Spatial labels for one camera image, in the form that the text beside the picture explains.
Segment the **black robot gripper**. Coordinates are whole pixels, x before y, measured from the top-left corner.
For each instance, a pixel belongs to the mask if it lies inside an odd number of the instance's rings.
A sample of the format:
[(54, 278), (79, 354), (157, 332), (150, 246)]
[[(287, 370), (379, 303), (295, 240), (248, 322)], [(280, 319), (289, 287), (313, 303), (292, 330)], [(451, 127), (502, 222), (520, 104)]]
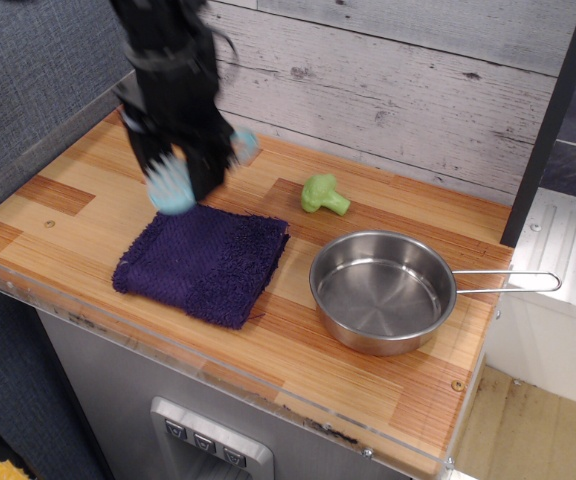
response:
[(174, 145), (185, 153), (193, 194), (207, 198), (223, 184), (234, 129), (219, 113), (220, 78), (215, 49), (152, 50), (126, 47), (135, 78), (117, 95), (124, 124), (144, 175), (155, 171)]

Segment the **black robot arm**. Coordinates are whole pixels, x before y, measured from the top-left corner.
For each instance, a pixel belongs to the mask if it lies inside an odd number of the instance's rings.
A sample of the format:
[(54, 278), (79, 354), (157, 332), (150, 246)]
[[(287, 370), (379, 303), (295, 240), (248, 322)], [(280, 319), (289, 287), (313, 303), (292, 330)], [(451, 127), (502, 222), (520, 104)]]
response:
[(135, 80), (119, 88), (122, 120), (155, 207), (190, 209), (225, 177), (232, 126), (216, 107), (219, 74), (200, 1), (114, 1)]

